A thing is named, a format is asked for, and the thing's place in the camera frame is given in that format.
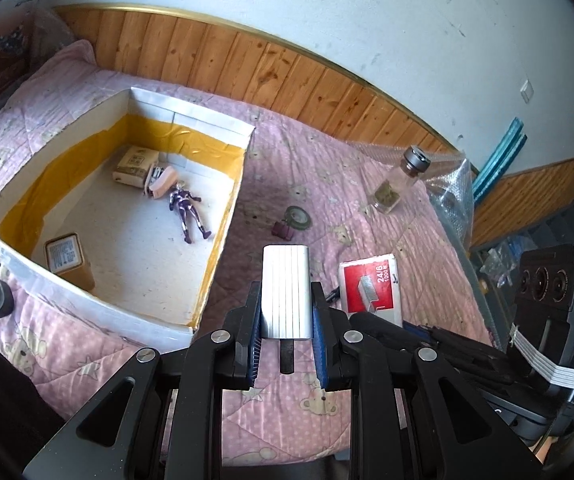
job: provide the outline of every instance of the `white elastic band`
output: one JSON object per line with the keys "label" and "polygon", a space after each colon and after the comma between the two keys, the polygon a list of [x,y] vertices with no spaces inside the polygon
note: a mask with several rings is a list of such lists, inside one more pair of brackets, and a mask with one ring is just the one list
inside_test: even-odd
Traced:
{"label": "white elastic band", "polygon": [[541,354],[534,345],[518,331],[518,327],[514,324],[512,324],[512,328],[509,331],[509,336],[510,344],[516,347],[532,368],[549,384],[574,390],[574,368],[554,364],[553,361]]}

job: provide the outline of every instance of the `silver screw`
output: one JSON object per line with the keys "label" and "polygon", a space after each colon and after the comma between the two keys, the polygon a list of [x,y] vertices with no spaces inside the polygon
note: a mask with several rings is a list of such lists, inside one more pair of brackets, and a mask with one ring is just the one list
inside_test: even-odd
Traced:
{"label": "silver screw", "polygon": [[231,334],[226,330],[216,330],[216,332],[211,333],[211,340],[214,341],[214,343],[224,343],[228,341],[230,337]]}
{"label": "silver screw", "polygon": [[363,340],[363,334],[358,332],[358,330],[348,330],[345,332],[345,341],[348,343],[360,343]]}
{"label": "silver screw", "polygon": [[136,354],[136,359],[141,363],[148,363],[156,357],[156,351],[153,348],[141,348]]}
{"label": "silver screw", "polygon": [[421,348],[418,351],[418,357],[423,361],[433,361],[438,357],[438,355],[436,354],[436,350],[433,348]]}

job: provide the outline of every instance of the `wooden wainscoting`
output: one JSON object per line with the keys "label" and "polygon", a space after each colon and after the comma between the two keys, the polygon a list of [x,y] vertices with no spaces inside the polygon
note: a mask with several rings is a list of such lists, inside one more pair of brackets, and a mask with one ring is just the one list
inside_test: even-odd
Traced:
{"label": "wooden wainscoting", "polygon": [[[94,45],[102,68],[269,108],[338,139],[454,150],[368,82],[258,30],[177,9],[89,4],[56,10],[78,38]],[[574,160],[505,177],[476,210],[474,244],[573,200]]]}
{"label": "wooden wainscoting", "polygon": [[100,67],[245,101],[343,140],[453,150],[384,93],[278,38],[174,9],[56,9]]}
{"label": "wooden wainscoting", "polygon": [[574,202],[574,159],[506,176],[474,215],[472,245],[512,233]]}

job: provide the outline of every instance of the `bed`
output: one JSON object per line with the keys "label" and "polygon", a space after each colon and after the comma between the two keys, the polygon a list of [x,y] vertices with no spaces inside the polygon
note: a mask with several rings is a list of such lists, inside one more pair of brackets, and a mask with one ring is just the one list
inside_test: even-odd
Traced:
{"label": "bed", "polygon": [[[340,262],[394,252],[405,320],[490,342],[458,248],[422,182],[395,214],[375,214],[367,205],[366,190],[379,183],[384,165],[349,144],[255,105],[101,70],[85,40],[46,62],[0,111],[0,189],[64,126],[95,103],[131,87],[212,108],[256,127],[199,335],[219,328],[225,313],[244,302],[250,282],[260,279],[263,246],[279,242],[271,226],[287,206],[298,205],[309,212],[313,225],[292,243],[309,246],[311,279],[320,281],[325,291],[337,286]],[[67,418],[138,345],[61,312],[48,298],[29,296],[1,265],[0,277],[10,283],[16,298],[13,315],[0,319],[0,352]],[[349,393],[327,394],[323,400],[310,343],[296,342],[295,373],[285,376],[279,373],[277,343],[267,340],[254,388],[224,393],[223,463],[313,460],[349,447],[349,427]]]}

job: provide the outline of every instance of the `tape roll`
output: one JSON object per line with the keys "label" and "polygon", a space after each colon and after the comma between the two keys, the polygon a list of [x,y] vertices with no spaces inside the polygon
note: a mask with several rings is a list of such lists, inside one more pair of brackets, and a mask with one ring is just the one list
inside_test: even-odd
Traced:
{"label": "tape roll", "polygon": [[311,227],[311,216],[302,207],[290,205],[285,211],[285,223],[297,231],[304,231]]}

